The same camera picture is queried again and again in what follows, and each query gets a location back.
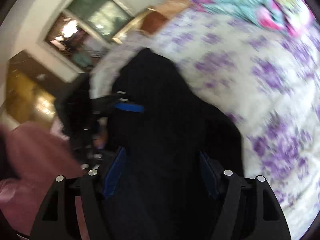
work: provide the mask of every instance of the window frame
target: window frame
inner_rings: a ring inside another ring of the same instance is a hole
[[[71,18],[74,18],[84,31],[86,31],[89,35],[93,36],[95,39],[101,41],[106,46],[106,48],[111,49],[112,47],[117,46],[117,43],[112,38],[110,39],[110,42],[107,42],[106,39],[104,39],[97,31],[94,30],[94,28],[86,24],[83,20],[81,20],[79,17],[77,17],[73,13],[71,13],[67,8],[73,1],[74,0],[62,0],[60,2],[60,4],[55,9],[55,11],[51,14],[50,19],[46,22],[44,28],[42,29],[42,32],[40,33],[37,39],[38,40],[37,45],[40,46],[41,48],[44,48],[53,57],[63,62],[65,65],[67,65],[67,67],[69,67],[76,73],[83,73],[84,70],[82,68],[80,68],[78,65],[73,63],[70,59],[65,57],[62,53],[57,51],[55,48],[53,48],[50,44],[46,42],[46,37],[49,31],[51,30],[52,26],[55,24],[57,18],[61,13],[64,13]],[[127,12],[132,18],[134,18],[134,14],[132,13],[130,7],[126,6],[126,4],[122,0],[112,0],[112,1],[116,3],[122,10]]]

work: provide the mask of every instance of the purple floral pattern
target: purple floral pattern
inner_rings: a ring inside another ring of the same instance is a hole
[[[216,80],[212,79],[212,80],[206,82],[204,85],[206,88],[214,89],[218,85],[218,82]]]
[[[175,29],[179,28],[179,24],[177,22],[172,22],[166,26],[161,32],[161,36],[172,36]]]
[[[271,182],[287,179],[294,174],[302,180],[308,175],[308,159],[300,156],[299,152],[311,144],[313,139],[303,129],[292,131],[292,122],[277,113],[271,114],[262,135],[249,137],[249,140]]]
[[[187,17],[189,20],[197,20],[199,18],[199,14],[196,10],[189,10],[186,14],[185,17]]]
[[[235,64],[231,59],[232,54],[230,52],[208,52],[202,57],[201,61],[196,63],[195,67],[206,73],[214,73],[222,68],[235,68]]]
[[[217,27],[220,22],[217,19],[212,19],[210,22],[203,23],[203,25],[209,29],[212,27]]]
[[[279,91],[280,93],[288,93],[291,89],[285,84],[285,74],[283,70],[271,64],[267,60],[260,58],[253,59],[259,67],[252,67],[251,71],[254,76],[259,79],[263,91]]]
[[[313,43],[313,45],[316,47],[316,49],[318,51],[320,51],[320,40],[318,38],[313,37],[313,36],[310,36],[309,38],[310,38],[311,42]]]
[[[239,114],[234,114],[234,113],[231,113],[231,112],[227,112],[226,116],[229,117],[229,119],[235,124],[245,121],[245,119]]]
[[[206,36],[202,38],[202,40],[210,45],[221,42],[221,38],[213,33],[208,33]]]
[[[182,33],[177,37],[174,37],[172,39],[172,42],[179,45],[183,46],[186,42],[192,41],[193,40],[193,35],[191,33]]]
[[[287,194],[282,193],[280,190],[274,190],[273,192],[276,195],[276,198],[280,204],[287,198]]]
[[[320,105],[318,105],[318,106],[315,108],[315,111],[316,111],[318,120],[320,121]]]
[[[315,204],[315,208],[320,209],[320,180],[318,181],[316,187],[317,187],[319,193],[318,193],[318,201],[317,201],[317,203]]]
[[[259,51],[262,47],[268,46],[268,40],[265,38],[265,36],[261,35],[259,38],[250,39],[247,41],[248,44],[250,44],[256,51]]]
[[[251,32],[250,30],[250,24],[248,22],[245,22],[244,20],[234,18],[230,21],[228,21],[228,25],[237,28],[238,30],[244,32],[244,33],[249,33]]]
[[[289,51],[300,64],[305,66],[314,62],[310,53],[310,47],[302,41],[291,37],[285,37],[282,40],[281,45],[284,49]]]

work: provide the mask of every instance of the window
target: window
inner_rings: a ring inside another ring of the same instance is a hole
[[[110,41],[132,19],[113,0],[74,0],[67,10],[92,27],[107,41]]]
[[[85,72],[90,72],[108,52],[105,44],[64,13],[60,14],[45,41]]]
[[[113,0],[73,0],[45,38],[52,48],[90,72],[132,17]]]

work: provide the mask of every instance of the silver bolt head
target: silver bolt head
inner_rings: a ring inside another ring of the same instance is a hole
[[[57,182],[63,181],[63,179],[64,179],[64,177],[62,175],[59,175],[56,177]]]
[[[259,176],[257,177],[257,179],[258,179],[258,181],[260,181],[260,182],[265,182],[265,181],[266,181],[266,178],[263,177],[263,176],[261,176],[261,175],[259,175]]]
[[[232,174],[233,174],[233,172],[231,170],[225,170],[223,173],[226,176],[232,176]]]
[[[97,170],[95,170],[95,169],[93,169],[93,170],[89,170],[89,172],[88,172],[88,174],[89,174],[90,176],[97,175],[97,173],[98,173],[98,171],[97,171]]]

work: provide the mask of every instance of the white bedsheet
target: white bedsheet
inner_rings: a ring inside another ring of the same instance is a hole
[[[141,46],[174,61],[194,93],[234,120],[245,176],[267,178],[300,239],[320,209],[318,26],[292,39],[189,9],[153,38],[134,33],[113,49],[93,72],[93,98],[109,93]]]

